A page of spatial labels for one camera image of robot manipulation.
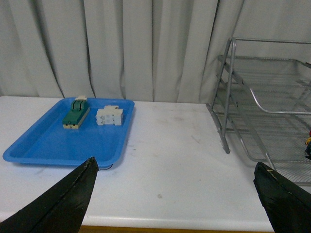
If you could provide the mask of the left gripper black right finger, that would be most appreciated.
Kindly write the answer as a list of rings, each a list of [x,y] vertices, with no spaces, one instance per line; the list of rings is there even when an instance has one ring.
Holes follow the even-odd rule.
[[[311,231],[311,194],[266,164],[258,162],[254,185],[274,232]]]

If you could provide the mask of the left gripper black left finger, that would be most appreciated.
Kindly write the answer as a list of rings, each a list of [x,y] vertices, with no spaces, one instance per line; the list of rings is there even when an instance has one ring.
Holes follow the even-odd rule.
[[[0,224],[2,233],[77,233],[99,168],[91,157]]]

